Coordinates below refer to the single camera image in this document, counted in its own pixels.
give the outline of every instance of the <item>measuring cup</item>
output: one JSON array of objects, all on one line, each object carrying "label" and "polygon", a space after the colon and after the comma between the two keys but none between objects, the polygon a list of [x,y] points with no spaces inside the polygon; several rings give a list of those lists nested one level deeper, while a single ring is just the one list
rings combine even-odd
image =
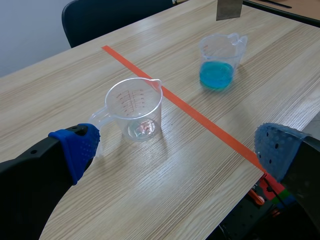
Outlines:
[{"label": "measuring cup", "polygon": [[248,37],[238,33],[213,34],[200,41],[202,54],[200,81],[207,87],[224,89],[235,74],[245,54]]},{"label": "measuring cup", "polygon": [[100,130],[115,120],[129,139],[149,140],[161,129],[161,86],[159,79],[142,77],[118,82],[106,94],[104,107],[90,117],[89,123]]}]

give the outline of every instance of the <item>orange tape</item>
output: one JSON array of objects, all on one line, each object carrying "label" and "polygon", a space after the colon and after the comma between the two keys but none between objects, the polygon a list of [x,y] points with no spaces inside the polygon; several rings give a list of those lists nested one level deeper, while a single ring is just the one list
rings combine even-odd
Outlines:
[{"label": "orange tape", "polygon": [[[119,53],[117,53],[115,50],[113,50],[111,47],[103,46],[102,49],[105,50],[112,57],[114,57],[116,60],[118,60],[125,67],[127,67],[130,71],[132,71],[138,77],[153,79],[148,74],[146,74],[144,71],[142,71],[137,66],[135,66],[132,62],[128,61],[123,56],[121,56]],[[221,139],[223,142],[225,142],[227,145],[229,145],[233,150],[235,150],[237,153],[239,153],[241,156],[243,156],[245,159],[247,159],[250,163],[255,165],[258,169],[260,169],[264,173],[266,172],[266,170],[264,170],[264,168],[259,163],[259,160],[257,159],[257,156],[253,151],[251,151],[249,148],[247,148],[241,142],[236,140],[229,133],[222,130],[220,127],[218,127],[216,124],[214,124],[208,118],[206,118],[200,112],[195,110],[192,106],[187,104],[181,98],[174,95],[171,91],[169,91],[164,86],[162,86],[162,91],[163,91],[163,96],[165,96],[168,100],[170,100],[178,108],[182,109],[186,114],[188,114],[190,117],[195,119],[198,123],[200,123],[206,129],[208,129],[214,135],[216,135],[219,139]]]}]

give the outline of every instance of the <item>empty measuring cup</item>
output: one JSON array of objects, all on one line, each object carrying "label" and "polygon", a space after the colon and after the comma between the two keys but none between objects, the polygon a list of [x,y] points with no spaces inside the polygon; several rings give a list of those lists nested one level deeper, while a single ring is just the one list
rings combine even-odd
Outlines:
[{"label": "empty measuring cup", "polygon": [[200,81],[207,87],[227,87],[246,51],[248,37],[238,33],[213,34],[200,41],[202,54]]},{"label": "empty measuring cup", "polygon": [[116,121],[122,133],[136,142],[152,138],[161,129],[163,92],[159,79],[135,77],[114,85],[106,94],[104,107],[89,123],[99,130]]}]

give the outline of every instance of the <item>blue gripper pad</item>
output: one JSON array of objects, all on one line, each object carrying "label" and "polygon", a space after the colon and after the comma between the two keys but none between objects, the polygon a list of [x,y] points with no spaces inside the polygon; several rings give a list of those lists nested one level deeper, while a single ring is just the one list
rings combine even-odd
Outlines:
[{"label": "blue gripper pad", "polygon": [[309,134],[276,123],[264,123],[255,131],[256,156],[277,182],[285,177],[306,136]]},{"label": "blue gripper pad", "polygon": [[81,123],[77,126],[87,126],[86,133],[78,135],[73,131],[61,129],[50,132],[48,135],[60,141],[73,185],[77,184],[83,176],[88,162],[96,155],[100,141],[99,130],[94,125]]}]

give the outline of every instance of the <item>black chair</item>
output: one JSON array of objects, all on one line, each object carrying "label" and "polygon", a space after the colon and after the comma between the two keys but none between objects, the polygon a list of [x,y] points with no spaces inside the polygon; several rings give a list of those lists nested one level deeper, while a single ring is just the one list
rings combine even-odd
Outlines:
[{"label": "black chair", "polygon": [[172,0],[74,0],[62,11],[72,48],[173,7]]}]

